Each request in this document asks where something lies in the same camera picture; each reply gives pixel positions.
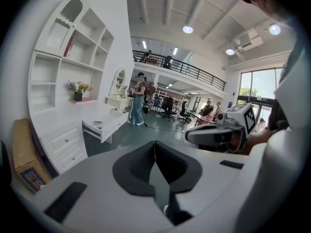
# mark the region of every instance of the air conditioner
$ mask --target air conditioner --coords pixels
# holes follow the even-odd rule
[[[250,31],[241,38],[237,39],[235,42],[238,44],[238,50],[240,51],[247,51],[263,44],[262,38],[256,30]]]

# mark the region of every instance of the ceiling light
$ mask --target ceiling light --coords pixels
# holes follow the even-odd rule
[[[279,33],[281,33],[281,28],[276,24],[271,24],[269,31],[273,35],[278,35]]]
[[[189,25],[186,25],[185,27],[183,27],[183,31],[185,33],[192,33],[193,32],[193,28]]]
[[[233,49],[227,49],[225,52],[226,52],[226,54],[228,54],[228,55],[233,55],[233,54],[235,54],[235,51],[234,51]]]

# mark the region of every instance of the tree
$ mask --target tree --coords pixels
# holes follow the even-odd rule
[[[250,91],[251,91],[250,87],[247,87],[247,86],[246,87],[241,87],[239,95],[240,96],[249,96]],[[257,97],[257,93],[258,93],[258,90],[256,88],[253,88],[251,96],[252,97]],[[245,102],[246,101],[244,101],[244,100],[238,100],[237,104],[242,104],[242,103],[245,103]]]
[[[251,91],[251,88],[250,87],[241,87],[240,89],[240,96],[249,96],[249,93]],[[252,89],[252,94],[251,96],[252,97],[257,97],[257,93],[258,93],[258,90],[256,88],[253,88]]]

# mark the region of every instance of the gray floor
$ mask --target gray floor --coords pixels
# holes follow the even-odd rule
[[[162,118],[162,114],[151,112],[143,115],[145,125],[137,126],[125,123],[119,130],[112,135],[112,144],[104,142],[101,144],[100,140],[84,132],[84,141],[88,156],[99,153],[122,148],[124,146],[147,143],[149,141],[168,141],[176,145],[186,145],[193,147],[193,145],[185,140],[185,132],[194,127],[194,122],[183,125],[182,121],[168,121],[168,118]],[[150,184],[155,187],[156,197],[155,203],[162,209],[164,205],[168,204],[169,200],[169,185],[162,176],[159,168],[155,164],[150,174]]]

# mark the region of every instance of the flower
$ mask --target flower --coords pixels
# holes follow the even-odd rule
[[[78,93],[85,93],[86,91],[93,90],[92,86],[90,86],[89,84],[85,84],[81,81],[78,81],[77,84],[75,84],[75,82],[70,82],[68,80],[66,86],[69,91],[78,92]]]

